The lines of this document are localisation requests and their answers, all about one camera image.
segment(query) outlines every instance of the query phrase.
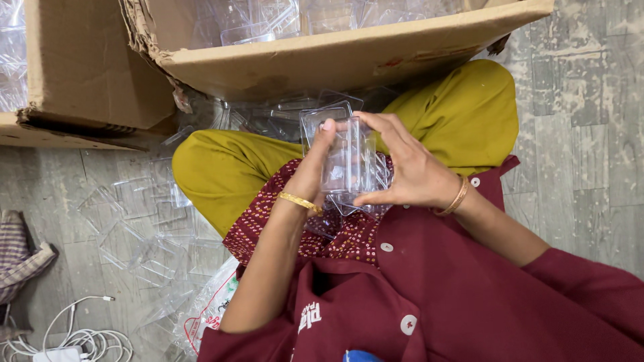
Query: forearm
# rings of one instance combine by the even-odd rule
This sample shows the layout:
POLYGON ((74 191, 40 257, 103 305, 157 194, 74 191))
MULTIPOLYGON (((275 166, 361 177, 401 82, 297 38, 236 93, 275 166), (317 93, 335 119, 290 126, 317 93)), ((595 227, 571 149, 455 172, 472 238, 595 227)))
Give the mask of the forearm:
POLYGON ((518 267, 527 265, 550 248, 545 241, 499 210, 473 187, 455 214, 474 240, 518 267))
POLYGON ((289 291, 306 217, 304 207, 277 199, 226 309, 220 327, 222 331, 250 332, 280 314, 289 291))

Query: hand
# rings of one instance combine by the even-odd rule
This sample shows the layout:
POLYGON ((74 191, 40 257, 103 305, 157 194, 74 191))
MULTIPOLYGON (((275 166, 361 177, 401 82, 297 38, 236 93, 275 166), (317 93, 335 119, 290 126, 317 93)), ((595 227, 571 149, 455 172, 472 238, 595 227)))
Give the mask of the hand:
POLYGON ((317 130, 313 146, 306 157, 299 163, 298 170, 284 186, 284 192, 290 193, 304 200, 310 201, 317 206, 322 206, 325 195, 320 192, 320 180, 322 179, 322 166, 327 160, 328 149, 336 137, 336 122, 327 119, 317 130))
POLYGON ((391 187, 358 196, 355 206, 407 204, 446 209, 451 205, 461 187, 460 177, 414 138, 398 116, 366 112, 354 115, 380 132, 393 162, 391 187))

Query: polka dot fabric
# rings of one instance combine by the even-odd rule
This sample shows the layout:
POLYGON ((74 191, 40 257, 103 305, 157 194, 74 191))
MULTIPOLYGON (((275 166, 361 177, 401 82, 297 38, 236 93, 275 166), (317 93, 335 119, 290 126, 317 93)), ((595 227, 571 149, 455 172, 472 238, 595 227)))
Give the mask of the polka dot fabric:
MULTIPOLYGON (((248 265, 273 203, 297 170, 300 161, 289 161, 270 178, 224 238, 223 244, 242 265, 248 265)), ((389 157, 387 164, 391 167, 389 157)), ((299 255, 311 258, 353 259, 378 267, 375 235, 381 217, 378 215, 377 220, 374 220, 364 212, 356 211, 342 219, 333 240, 305 229, 299 242, 299 255)))

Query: mustard yellow trousers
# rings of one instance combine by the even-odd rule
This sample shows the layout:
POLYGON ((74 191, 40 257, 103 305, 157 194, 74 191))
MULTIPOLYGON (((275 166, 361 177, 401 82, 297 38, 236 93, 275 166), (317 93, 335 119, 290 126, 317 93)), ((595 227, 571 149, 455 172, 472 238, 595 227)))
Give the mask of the mustard yellow trousers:
MULTIPOLYGON (((501 65, 468 62, 445 79, 414 88, 383 113, 395 113, 441 162, 461 175, 499 166, 518 134, 515 83, 501 65)), ((388 153, 378 138, 379 151, 388 153)), ((239 131, 194 132, 176 150, 176 183, 225 236, 266 181, 302 147, 239 131)))

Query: striped cloth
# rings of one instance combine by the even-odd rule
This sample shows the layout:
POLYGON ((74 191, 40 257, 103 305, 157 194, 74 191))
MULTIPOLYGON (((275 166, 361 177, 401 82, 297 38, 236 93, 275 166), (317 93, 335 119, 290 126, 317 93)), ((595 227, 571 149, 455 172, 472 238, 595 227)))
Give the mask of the striped cloth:
POLYGON ((56 257, 52 247, 42 243, 41 249, 32 255, 27 246, 27 237, 20 215, 14 210, 5 210, 0 219, 0 304, 11 302, 20 288, 40 274, 56 257))

